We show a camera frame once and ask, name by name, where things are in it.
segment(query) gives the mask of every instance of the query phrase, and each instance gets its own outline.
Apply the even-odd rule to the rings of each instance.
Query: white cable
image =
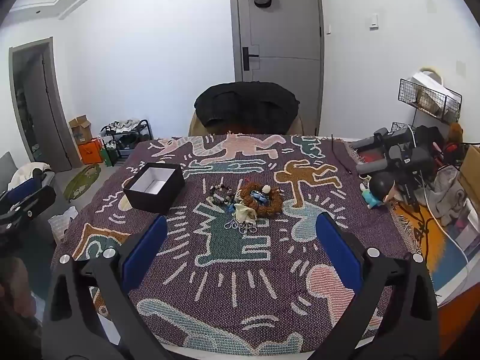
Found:
[[[410,127],[410,125],[407,125],[408,128],[410,129],[410,132],[412,133],[412,139],[413,139],[413,146],[414,147],[417,147],[417,144],[415,142],[415,135],[413,134],[413,131],[412,131],[412,128]],[[450,237],[448,235],[448,233],[443,229],[443,227],[440,225],[440,223],[438,223],[438,220],[437,218],[435,218],[435,215],[433,212],[431,212],[431,209],[430,209],[430,205],[428,204],[428,199],[427,199],[427,190],[425,188],[425,181],[423,180],[423,175],[422,175],[422,171],[420,171],[420,177],[421,177],[421,183],[422,183],[422,186],[423,186],[423,195],[425,197],[425,202],[427,204],[427,208],[428,208],[428,211],[430,212],[430,215],[431,217],[433,218],[433,220],[436,222],[438,228],[448,237],[448,239],[457,247],[457,249],[460,251],[460,253],[462,253],[462,256],[465,258],[465,261],[466,261],[466,265],[465,265],[465,268],[466,268],[466,278],[465,280],[462,282],[463,285],[462,285],[462,288],[460,290],[460,292],[458,293],[459,295],[462,293],[463,289],[465,288],[465,285],[467,284],[467,281],[469,280],[469,274],[470,274],[470,269],[469,269],[469,259],[467,258],[467,255],[465,254],[465,252],[462,250],[462,248],[452,239],[452,237]]]

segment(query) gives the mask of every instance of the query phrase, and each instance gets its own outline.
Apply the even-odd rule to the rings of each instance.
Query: wire basket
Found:
[[[457,95],[460,101],[406,79],[400,79],[398,99],[450,125],[458,122],[460,118],[462,96],[450,89],[449,91]]]
[[[412,131],[415,131],[415,127],[412,126],[411,124],[393,122],[392,123],[392,128],[390,129],[390,132],[395,132],[395,131],[398,131],[398,130],[402,130],[403,128],[408,128],[409,126],[412,129]]]

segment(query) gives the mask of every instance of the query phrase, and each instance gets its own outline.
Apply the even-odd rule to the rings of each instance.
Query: door frame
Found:
[[[30,148],[27,139],[25,137],[25,133],[23,132],[22,121],[20,120],[20,114],[18,112],[17,106],[17,96],[15,93],[15,82],[14,82],[14,53],[17,51],[25,50],[32,47],[41,47],[44,46],[45,49],[48,49],[50,61],[51,61],[51,74],[52,74],[52,81],[53,81],[53,93],[54,96],[51,101],[53,100],[54,106],[58,108],[60,113],[63,115],[60,121],[55,120],[55,125],[58,132],[58,137],[63,146],[63,150],[67,156],[68,161],[72,168],[80,168],[83,164],[80,161],[80,157],[78,156],[77,148],[74,144],[73,138],[71,137],[71,131],[69,126],[67,125],[67,120],[65,118],[65,113],[63,111],[62,102],[60,100],[60,94],[57,85],[57,75],[55,73],[55,61],[53,57],[53,37],[47,39],[36,40],[35,42],[30,42],[26,44],[22,44],[17,47],[10,47],[9,54],[8,54],[8,61],[9,61],[9,76],[10,76],[10,92],[11,92],[11,101],[13,104],[13,111],[15,113],[15,119],[17,120],[18,130],[20,132],[20,136],[22,137],[23,145],[27,152],[28,158],[31,162],[35,162],[35,158],[33,157],[32,149]]]
[[[243,81],[242,74],[242,45],[240,42],[240,18],[239,18],[239,3],[238,0],[230,0],[230,10],[232,17],[232,40],[233,40],[233,66],[235,71],[235,81]],[[320,117],[322,114],[323,101],[323,66],[325,62],[325,31],[323,31],[323,9],[322,0],[318,0],[318,14],[320,23],[320,85],[318,90],[318,127],[320,128]]]

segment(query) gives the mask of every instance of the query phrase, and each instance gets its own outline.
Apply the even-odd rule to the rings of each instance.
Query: brown scrunchie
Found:
[[[258,204],[255,198],[250,196],[252,191],[261,191],[262,186],[258,183],[248,183],[242,187],[240,197],[243,200],[243,204],[247,207],[253,208],[257,212],[259,218],[265,218],[267,216],[273,216],[274,214],[280,214],[282,212],[283,199],[280,196],[280,190],[278,188],[272,188],[269,193],[266,193],[270,199],[270,205],[263,206]]]

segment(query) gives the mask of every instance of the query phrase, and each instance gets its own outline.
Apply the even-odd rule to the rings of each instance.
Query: door handle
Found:
[[[249,71],[250,70],[250,57],[260,57],[258,54],[248,54],[248,47],[242,47],[242,55],[243,55],[243,70]]]

